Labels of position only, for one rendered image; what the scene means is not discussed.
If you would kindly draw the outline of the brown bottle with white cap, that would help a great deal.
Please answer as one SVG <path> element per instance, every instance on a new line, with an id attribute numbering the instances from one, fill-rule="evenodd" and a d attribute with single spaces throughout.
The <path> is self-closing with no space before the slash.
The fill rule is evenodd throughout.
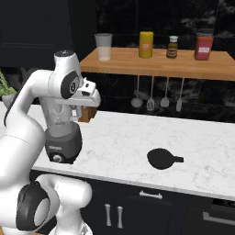
<path id="1" fill-rule="evenodd" d="M 177 57 L 177 50 L 178 50 L 178 37 L 171 36 L 170 42 L 167 46 L 166 57 L 168 59 L 175 59 Z"/>

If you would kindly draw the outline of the dark dishwasher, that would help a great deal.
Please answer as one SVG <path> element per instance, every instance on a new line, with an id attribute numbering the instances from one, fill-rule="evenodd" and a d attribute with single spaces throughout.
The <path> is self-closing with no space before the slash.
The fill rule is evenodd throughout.
<path id="1" fill-rule="evenodd" d="M 235 201 L 193 196 L 185 235 L 235 235 Z"/>

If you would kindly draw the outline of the grey hanging slotted spatula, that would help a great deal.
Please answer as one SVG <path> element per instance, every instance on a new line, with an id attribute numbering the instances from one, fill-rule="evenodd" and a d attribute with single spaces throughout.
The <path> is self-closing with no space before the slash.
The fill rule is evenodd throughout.
<path id="1" fill-rule="evenodd" d="M 154 110 L 154 100 L 152 98 L 153 84 L 154 84 L 154 76 L 151 78 L 151 96 L 150 96 L 149 100 L 147 101 L 147 105 L 146 105 L 148 111 L 153 111 Z"/>

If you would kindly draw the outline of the grey hanging ladle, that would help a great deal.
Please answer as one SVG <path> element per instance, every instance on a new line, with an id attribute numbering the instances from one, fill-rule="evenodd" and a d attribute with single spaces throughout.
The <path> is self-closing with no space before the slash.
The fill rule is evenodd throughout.
<path id="1" fill-rule="evenodd" d="M 140 90 L 140 81 L 138 79 L 137 81 L 137 91 Z M 132 100 L 131 100 L 131 105 L 135 108 L 139 108 L 142 106 L 142 100 L 139 98 L 138 95 L 136 95 Z"/>

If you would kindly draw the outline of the green potted plant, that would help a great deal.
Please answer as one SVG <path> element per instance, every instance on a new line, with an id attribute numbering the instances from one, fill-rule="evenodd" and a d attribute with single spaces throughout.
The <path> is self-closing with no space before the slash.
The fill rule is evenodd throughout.
<path id="1" fill-rule="evenodd" d="M 16 94 L 17 91 L 8 84 L 6 78 L 0 71 L 0 96 L 6 108 L 9 108 Z"/>

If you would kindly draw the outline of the dark drawer front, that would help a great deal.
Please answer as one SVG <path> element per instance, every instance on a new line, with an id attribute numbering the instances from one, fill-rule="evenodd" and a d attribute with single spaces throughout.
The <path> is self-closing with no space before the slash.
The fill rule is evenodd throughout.
<path id="1" fill-rule="evenodd" d="M 122 196 L 128 199 L 139 199 L 150 201 L 152 203 L 159 204 L 161 206 L 168 207 L 177 207 L 177 208 L 188 208 L 191 196 L 182 193 L 176 193 L 172 191 L 166 191 L 162 189 L 152 189 L 148 187 L 134 186 L 134 185 L 123 185 L 123 184 L 115 184 L 115 191 L 118 196 Z M 159 200 L 152 197 L 140 196 L 139 192 L 144 191 L 149 194 L 162 194 L 163 199 Z"/>

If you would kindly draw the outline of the dark cupboard door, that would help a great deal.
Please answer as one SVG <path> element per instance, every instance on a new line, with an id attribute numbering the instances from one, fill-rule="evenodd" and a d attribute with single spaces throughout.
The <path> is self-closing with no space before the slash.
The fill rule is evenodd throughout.
<path id="1" fill-rule="evenodd" d="M 89 204 L 81 209 L 86 224 L 91 228 L 93 235 L 114 235 L 112 227 L 106 224 L 105 204 L 111 201 L 102 192 L 102 187 L 93 180 L 86 180 L 92 187 L 92 198 Z"/>
<path id="2" fill-rule="evenodd" d="M 122 199 L 117 206 L 123 207 L 123 229 L 120 235 L 181 235 L 185 211 L 177 207 L 161 206 L 150 201 Z"/>

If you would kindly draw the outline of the yellow bottle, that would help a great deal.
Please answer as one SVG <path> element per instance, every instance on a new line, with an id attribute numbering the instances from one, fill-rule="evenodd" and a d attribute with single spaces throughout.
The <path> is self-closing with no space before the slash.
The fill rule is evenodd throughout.
<path id="1" fill-rule="evenodd" d="M 152 57 L 152 45 L 153 45 L 153 32 L 152 31 L 141 31 L 140 32 L 139 56 L 142 59 L 149 59 Z"/>

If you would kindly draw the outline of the red jar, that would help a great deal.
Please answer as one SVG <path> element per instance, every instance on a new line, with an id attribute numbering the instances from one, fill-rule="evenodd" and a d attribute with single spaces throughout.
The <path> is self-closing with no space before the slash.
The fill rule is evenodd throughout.
<path id="1" fill-rule="evenodd" d="M 196 38 L 195 59 L 198 61 L 207 61 L 213 44 L 212 37 L 198 36 Z"/>

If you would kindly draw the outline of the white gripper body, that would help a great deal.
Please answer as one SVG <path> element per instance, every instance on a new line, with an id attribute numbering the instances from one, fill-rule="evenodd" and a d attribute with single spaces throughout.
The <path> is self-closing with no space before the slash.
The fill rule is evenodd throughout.
<path id="1" fill-rule="evenodd" d="M 100 94 L 97 89 L 90 96 L 74 95 L 73 100 L 77 106 L 94 106 L 98 107 L 101 103 Z"/>

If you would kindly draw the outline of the wooden wall shelf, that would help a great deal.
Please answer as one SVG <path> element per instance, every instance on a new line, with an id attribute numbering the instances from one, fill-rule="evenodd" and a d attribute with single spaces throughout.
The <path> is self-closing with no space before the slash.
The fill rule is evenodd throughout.
<path id="1" fill-rule="evenodd" d="M 197 61 L 192 50 L 179 50 L 175 59 L 166 50 L 154 49 L 152 57 L 142 59 L 137 48 L 112 48 L 108 62 L 98 60 L 97 50 L 81 62 L 86 73 L 180 77 L 235 82 L 235 60 L 225 51 L 212 51 L 208 61 Z"/>

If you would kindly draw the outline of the dark wall cupboard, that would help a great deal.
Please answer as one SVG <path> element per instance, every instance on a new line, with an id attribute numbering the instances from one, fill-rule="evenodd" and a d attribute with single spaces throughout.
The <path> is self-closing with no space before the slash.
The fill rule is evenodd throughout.
<path id="1" fill-rule="evenodd" d="M 54 53 L 95 48 L 95 0 L 0 0 L 0 67 L 54 67 Z"/>

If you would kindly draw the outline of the clear glass cup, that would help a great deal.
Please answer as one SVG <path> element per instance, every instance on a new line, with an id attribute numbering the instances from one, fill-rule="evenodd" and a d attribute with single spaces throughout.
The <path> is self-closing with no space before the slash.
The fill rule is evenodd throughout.
<path id="1" fill-rule="evenodd" d="M 113 35 L 110 33 L 97 33 L 95 34 L 95 43 L 97 47 L 98 60 L 107 62 L 111 58 Z"/>

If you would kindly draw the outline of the grey blender with clear jug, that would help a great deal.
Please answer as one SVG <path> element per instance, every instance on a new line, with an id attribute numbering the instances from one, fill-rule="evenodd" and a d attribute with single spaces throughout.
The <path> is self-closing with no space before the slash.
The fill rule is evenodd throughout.
<path id="1" fill-rule="evenodd" d="M 79 155 L 83 140 L 80 126 L 71 120 L 69 105 L 56 104 L 53 98 L 41 98 L 40 106 L 45 117 L 45 150 L 51 162 L 73 164 Z"/>

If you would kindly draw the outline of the black blender lid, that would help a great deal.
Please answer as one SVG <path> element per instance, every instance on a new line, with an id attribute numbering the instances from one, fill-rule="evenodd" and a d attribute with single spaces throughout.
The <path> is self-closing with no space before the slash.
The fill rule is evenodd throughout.
<path id="1" fill-rule="evenodd" d="M 175 162 L 183 162 L 184 158 L 174 156 L 166 149 L 153 149 L 147 153 L 147 159 L 152 167 L 158 170 L 165 170 L 173 166 Z"/>

